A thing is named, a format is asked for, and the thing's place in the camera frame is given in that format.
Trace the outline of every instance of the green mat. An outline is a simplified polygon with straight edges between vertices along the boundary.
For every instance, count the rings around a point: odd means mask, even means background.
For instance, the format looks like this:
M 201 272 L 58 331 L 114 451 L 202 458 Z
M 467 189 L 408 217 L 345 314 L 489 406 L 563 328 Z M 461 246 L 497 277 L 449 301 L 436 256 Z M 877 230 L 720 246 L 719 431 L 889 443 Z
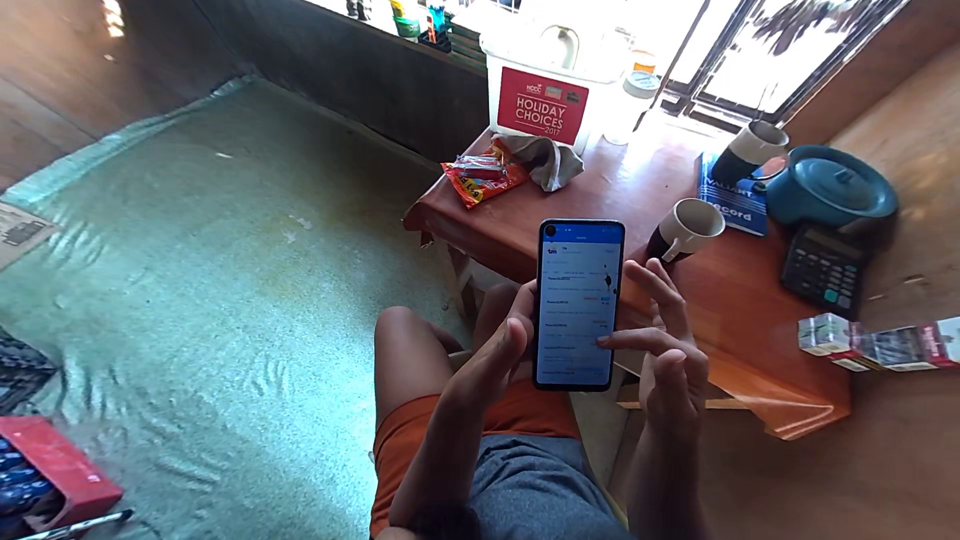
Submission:
M 37 405 L 127 489 L 121 538 L 367 537 L 376 315 L 466 336 L 400 227 L 438 174 L 254 80 L 2 197 L 63 226 L 0 326 L 63 366 Z

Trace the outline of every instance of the red snack packet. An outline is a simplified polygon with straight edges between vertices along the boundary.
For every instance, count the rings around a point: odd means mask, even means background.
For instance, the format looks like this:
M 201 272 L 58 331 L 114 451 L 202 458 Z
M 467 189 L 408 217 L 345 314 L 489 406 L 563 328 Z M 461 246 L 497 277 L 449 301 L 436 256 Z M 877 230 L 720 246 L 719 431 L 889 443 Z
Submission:
M 481 180 L 500 180 L 506 174 L 497 156 L 459 156 L 450 167 L 457 176 Z
M 461 176 L 462 172 L 454 166 L 455 163 L 440 164 L 440 167 L 444 169 L 446 176 L 453 183 L 453 187 L 457 189 L 457 193 L 460 194 L 460 198 L 463 199 L 464 205 L 466 205 L 468 209 L 472 209 L 481 201 L 503 193 L 511 187 L 530 181 L 530 175 L 527 173 L 527 170 L 516 161 L 516 158 L 514 158 L 510 150 L 497 139 L 495 139 L 490 145 L 490 148 L 479 157 L 497 158 L 502 164 L 505 174 L 497 179 L 472 178 Z

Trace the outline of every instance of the phone screen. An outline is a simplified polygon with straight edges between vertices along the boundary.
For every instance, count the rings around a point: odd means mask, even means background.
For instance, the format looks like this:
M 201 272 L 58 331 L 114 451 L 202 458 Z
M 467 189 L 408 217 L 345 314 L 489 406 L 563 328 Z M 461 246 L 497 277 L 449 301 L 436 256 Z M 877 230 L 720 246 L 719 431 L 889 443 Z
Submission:
M 623 237 L 615 221 L 548 220 L 540 226 L 538 384 L 610 383 L 612 352 L 596 339 L 613 331 Z

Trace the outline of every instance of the calculator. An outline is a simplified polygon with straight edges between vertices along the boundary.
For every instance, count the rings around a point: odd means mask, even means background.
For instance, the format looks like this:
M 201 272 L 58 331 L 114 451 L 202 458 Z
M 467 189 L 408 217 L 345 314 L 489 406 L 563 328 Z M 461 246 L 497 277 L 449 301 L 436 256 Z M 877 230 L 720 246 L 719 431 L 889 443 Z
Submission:
M 870 253 L 840 233 L 804 225 L 790 242 L 780 283 L 817 306 L 855 321 Z

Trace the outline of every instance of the wooden table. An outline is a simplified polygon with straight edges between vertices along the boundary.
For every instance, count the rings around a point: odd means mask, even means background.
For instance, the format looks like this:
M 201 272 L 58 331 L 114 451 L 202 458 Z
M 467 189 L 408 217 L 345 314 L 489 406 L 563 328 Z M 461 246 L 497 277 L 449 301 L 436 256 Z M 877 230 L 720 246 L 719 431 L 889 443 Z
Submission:
M 537 230 L 548 217 L 620 220 L 624 253 L 632 254 L 675 202 L 695 195 L 700 152 L 723 147 L 669 122 L 640 129 L 643 140 L 627 147 L 602 138 L 591 143 L 586 171 L 554 193 L 526 183 L 467 210 L 441 177 L 410 207 L 403 226 L 423 232 L 424 241 L 445 242 L 454 256 L 466 254 L 453 258 L 457 268 L 470 257 L 517 282 L 537 275 Z M 491 136 L 484 132 L 466 154 L 483 153 Z M 847 416 L 851 404 L 849 372 L 797 347 L 797 321 L 817 310 L 780 288 L 786 241 L 775 227 L 764 238 L 728 230 L 678 263 L 672 276 L 710 357 L 710 382 L 749 408 L 767 432 L 789 440 Z M 648 306 L 625 280 L 618 325 L 643 325 Z

